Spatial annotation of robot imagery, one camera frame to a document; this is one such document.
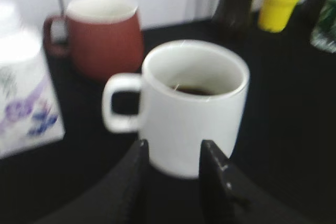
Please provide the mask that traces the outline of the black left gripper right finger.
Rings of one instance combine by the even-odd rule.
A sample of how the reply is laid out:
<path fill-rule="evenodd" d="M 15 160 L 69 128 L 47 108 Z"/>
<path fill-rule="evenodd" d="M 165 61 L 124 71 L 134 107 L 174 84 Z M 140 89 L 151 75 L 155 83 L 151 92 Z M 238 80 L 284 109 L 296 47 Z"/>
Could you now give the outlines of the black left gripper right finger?
<path fill-rule="evenodd" d="M 199 157 L 199 201 L 205 223 L 310 223 L 252 182 L 212 140 Z"/>

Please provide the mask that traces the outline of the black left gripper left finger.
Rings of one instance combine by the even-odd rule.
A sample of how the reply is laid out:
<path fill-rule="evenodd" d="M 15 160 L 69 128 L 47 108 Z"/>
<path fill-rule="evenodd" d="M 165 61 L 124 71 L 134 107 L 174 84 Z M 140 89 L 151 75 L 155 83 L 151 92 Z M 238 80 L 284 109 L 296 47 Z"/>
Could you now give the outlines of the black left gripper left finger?
<path fill-rule="evenodd" d="M 35 223 L 130 223 L 149 169 L 149 144 L 136 140 L 88 191 Z"/>

